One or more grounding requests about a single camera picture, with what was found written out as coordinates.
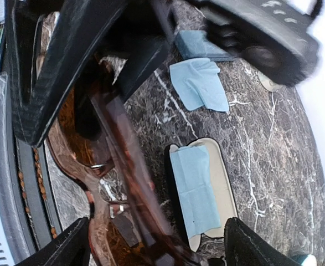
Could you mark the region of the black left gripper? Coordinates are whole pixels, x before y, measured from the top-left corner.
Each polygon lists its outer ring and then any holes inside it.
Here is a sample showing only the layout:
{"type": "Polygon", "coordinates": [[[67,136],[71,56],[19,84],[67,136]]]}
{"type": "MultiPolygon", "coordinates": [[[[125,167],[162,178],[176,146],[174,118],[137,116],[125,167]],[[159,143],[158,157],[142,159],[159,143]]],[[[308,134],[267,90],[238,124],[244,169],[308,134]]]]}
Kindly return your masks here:
{"type": "Polygon", "coordinates": [[[7,1],[6,43],[15,136],[43,143],[74,81],[126,1],[7,1]],[[44,58],[35,72],[39,19],[59,12],[44,58]]]}

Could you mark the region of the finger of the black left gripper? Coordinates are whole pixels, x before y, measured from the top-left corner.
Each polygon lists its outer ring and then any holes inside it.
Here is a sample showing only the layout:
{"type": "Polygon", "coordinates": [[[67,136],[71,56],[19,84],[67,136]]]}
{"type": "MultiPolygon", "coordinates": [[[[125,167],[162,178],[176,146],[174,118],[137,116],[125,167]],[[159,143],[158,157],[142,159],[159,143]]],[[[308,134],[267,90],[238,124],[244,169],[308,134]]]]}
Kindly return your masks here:
{"type": "Polygon", "coordinates": [[[165,37],[145,35],[133,40],[133,50],[117,77],[120,97],[126,102],[165,61],[171,45],[165,37]]]}

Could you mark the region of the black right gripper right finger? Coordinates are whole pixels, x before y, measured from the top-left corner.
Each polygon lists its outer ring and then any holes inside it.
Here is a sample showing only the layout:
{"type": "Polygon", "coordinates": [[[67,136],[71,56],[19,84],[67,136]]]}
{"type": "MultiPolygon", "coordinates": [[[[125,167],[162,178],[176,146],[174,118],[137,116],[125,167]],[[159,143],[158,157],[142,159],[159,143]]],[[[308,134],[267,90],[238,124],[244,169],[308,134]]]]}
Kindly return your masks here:
{"type": "Polygon", "coordinates": [[[224,229],[227,265],[299,265],[270,246],[238,217],[229,218],[224,229]]]}

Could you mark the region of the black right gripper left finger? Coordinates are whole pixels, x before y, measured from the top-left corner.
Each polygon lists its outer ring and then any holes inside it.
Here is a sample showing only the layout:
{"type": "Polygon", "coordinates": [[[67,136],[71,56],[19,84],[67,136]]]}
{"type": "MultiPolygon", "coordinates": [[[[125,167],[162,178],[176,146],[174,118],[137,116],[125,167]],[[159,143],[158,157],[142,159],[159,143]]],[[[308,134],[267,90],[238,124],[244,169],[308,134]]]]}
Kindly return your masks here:
{"type": "Polygon", "coordinates": [[[88,266],[91,254],[88,230],[89,219],[87,217],[77,219],[43,249],[17,266],[88,266]]]}

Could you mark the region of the light blue cleaning cloth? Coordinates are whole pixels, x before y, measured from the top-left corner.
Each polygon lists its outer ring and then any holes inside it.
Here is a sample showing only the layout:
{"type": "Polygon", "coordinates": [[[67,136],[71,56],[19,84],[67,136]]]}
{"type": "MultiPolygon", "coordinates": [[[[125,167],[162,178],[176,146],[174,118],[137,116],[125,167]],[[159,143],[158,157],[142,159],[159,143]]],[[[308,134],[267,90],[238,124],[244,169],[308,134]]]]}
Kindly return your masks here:
{"type": "Polygon", "coordinates": [[[218,74],[220,68],[209,58],[194,58],[169,66],[171,83],[189,111],[205,107],[228,112],[229,104],[218,74]]]}
{"type": "Polygon", "coordinates": [[[210,179],[210,157],[206,146],[180,147],[170,153],[169,159],[187,238],[220,228],[221,222],[210,179]]]}

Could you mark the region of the black hard glasses case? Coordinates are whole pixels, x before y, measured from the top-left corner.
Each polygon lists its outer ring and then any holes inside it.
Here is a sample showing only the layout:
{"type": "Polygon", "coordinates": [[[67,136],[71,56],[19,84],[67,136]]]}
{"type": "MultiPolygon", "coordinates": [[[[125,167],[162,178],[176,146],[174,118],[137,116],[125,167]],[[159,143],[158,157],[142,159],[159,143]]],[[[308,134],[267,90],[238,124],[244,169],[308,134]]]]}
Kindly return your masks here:
{"type": "Polygon", "coordinates": [[[226,221],[238,212],[218,142],[204,137],[187,146],[170,144],[164,168],[181,240],[195,252],[202,235],[222,238],[226,221]]]}

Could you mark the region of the brown tortoiseshell sunglasses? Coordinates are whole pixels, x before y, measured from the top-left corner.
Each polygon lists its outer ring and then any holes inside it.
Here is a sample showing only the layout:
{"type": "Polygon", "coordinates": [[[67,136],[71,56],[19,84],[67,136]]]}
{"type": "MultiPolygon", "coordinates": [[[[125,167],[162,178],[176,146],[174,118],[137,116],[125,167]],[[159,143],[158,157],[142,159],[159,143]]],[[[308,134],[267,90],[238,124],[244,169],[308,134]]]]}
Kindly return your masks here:
{"type": "Polygon", "coordinates": [[[160,208],[114,76],[111,63],[91,57],[47,137],[55,163],[87,197],[91,255],[96,265],[207,265],[160,208]]]}

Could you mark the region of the blue textured glasses case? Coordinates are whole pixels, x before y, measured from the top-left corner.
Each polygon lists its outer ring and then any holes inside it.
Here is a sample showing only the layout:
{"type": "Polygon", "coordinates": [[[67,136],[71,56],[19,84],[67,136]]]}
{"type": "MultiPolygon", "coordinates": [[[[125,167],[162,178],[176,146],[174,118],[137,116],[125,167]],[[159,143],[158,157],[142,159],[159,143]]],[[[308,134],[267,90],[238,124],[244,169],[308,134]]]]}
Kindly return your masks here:
{"type": "Polygon", "coordinates": [[[214,62],[229,62],[236,58],[207,40],[204,30],[180,30],[174,43],[184,60],[209,58],[214,62]]]}

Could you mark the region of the white and green bowl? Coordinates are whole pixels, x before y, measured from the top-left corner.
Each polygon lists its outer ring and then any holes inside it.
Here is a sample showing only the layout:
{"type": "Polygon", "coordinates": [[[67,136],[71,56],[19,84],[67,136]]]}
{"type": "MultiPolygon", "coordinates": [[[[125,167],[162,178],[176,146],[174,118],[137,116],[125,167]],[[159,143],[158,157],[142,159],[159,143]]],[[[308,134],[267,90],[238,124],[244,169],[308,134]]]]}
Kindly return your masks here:
{"type": "Polygon", "coordinates": [[[317,266],[317,258],[313,254],[298,254],[291,258],[301,266],[317,266]]]}

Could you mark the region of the cream ceramic mug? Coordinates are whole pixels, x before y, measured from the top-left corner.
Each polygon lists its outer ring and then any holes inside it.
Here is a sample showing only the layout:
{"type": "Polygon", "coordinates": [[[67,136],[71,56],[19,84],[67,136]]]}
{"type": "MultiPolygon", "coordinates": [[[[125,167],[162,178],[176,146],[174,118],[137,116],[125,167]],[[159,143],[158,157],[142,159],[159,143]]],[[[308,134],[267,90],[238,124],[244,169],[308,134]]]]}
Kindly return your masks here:
{"type": "Polygon", "coordinates": [[[262,72],[258,71],[257,76],[259,78],[259,81],[261,85],[269,92],[275,92],[280,89],[283,89],[284,86],[281,84],[276,84],[271,79],[269,79],[267,76],[265,76],[262,72]]]}

